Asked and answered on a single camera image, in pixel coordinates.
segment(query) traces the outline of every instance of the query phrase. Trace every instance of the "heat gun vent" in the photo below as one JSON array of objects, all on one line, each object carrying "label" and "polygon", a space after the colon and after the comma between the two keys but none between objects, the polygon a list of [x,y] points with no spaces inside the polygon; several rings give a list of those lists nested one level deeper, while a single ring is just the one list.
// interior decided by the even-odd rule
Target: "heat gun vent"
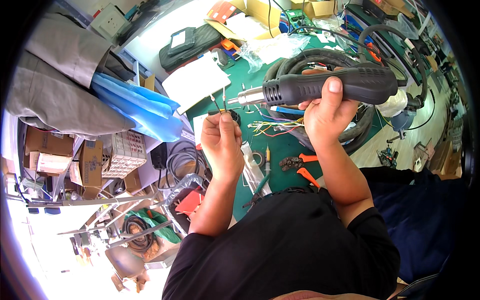
[{"label": "heat gun vent", "polygon": [[379,68],[358,68],[361,77],[385,77],[385,71]]},{"label": "heat gun vent", "polygon": [[265,98],[268,102],[282,100],[282,95],[280,94],[280,87],[278,86],[278,84],[264,87],[264,94],[266,95]]}]

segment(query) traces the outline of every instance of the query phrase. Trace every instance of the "green bag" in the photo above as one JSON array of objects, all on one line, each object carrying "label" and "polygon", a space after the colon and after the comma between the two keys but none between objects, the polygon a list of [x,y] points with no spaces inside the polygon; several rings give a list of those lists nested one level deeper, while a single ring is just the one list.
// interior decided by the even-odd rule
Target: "green bag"
[{"label": "green bag", "polygon": [[[150,212],[152,213],[152,216],[153,216],[153,219],[151,219],[148,216],[147,210],[148,210],[148,208],[142,208],[141,210],[136,211],[136,212],[135,211],[129,211],[126,214],[125,219],[127,219],[130,216],[135,215],[135,216],[138,216],[138,217],[142,218],[151,227],[155,227],[157,225],[160,225],[162,223],[167,222],[166,217],[164,217],[163,215],[159,214],[158,212],[156,212],[154,210],[150,210]],[[180,238],[175,234],[175,232],[173,232],[173,229],[171,228],[170,225],[167,226],[167,227],[157,229],[153,233],[155,233],[157,236],[159,236],[163,239],[166,239],[169,242],[174,243],[174,244],[178,244],[178,243],[181,242]]]}]

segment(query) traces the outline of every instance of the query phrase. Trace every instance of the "fingernail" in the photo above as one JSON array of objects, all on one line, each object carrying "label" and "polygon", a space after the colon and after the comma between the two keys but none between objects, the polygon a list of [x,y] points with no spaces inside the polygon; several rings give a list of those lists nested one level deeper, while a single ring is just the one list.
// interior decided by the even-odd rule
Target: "fingernail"
[{"label": "fingernail", "polygon": [[233,122],[232,115],[222,114],[222,121],[223,122]]},{"label": "fingernail", "polygon": [[332,93],[340,93],[340,90],[342,89],[342,82],[339,79],[330,79],[330,82],[328,83],[328,90]]}]

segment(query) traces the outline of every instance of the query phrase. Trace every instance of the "orange handle pliers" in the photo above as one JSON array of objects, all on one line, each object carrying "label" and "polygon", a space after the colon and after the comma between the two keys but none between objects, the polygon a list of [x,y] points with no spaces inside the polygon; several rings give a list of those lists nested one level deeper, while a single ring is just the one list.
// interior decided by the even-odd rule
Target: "orange handle pliers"
[{"label": "orange handle pliers", "polygon": [[282,168],[282,171],[286,171],[290,168],[295,168],[297,169],[297,173],[308,179],[314,186],[317,188],[320,188],[320,185],[317,183],[315,178],[310,174],[307,169],[304,168],[304,164],[306,162],[310,161],[317,161],[318,158],[316,155],[305,155],[305,154],[300,154],[299,156],[289,156],[285,157],[282,159],[279,163],[279,165]]}]

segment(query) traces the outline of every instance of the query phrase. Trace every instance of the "heat gun handle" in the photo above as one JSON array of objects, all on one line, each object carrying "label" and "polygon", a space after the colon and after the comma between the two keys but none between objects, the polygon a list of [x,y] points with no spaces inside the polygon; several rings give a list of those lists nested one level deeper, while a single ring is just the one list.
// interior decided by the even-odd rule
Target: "heat gun handle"
[{"label": "heat gun handle", "polygon": [[311,75],[286,74],[280,78],[264,81],[265,103],[272,105],[295,105],[303,101],[322,97],[322,87],[330,76],[340,78],[343,83],[343,99],[357,100],[369,104],[382,104],[397,93],[395,74],[371,63],[348,67],[335,72]]}]

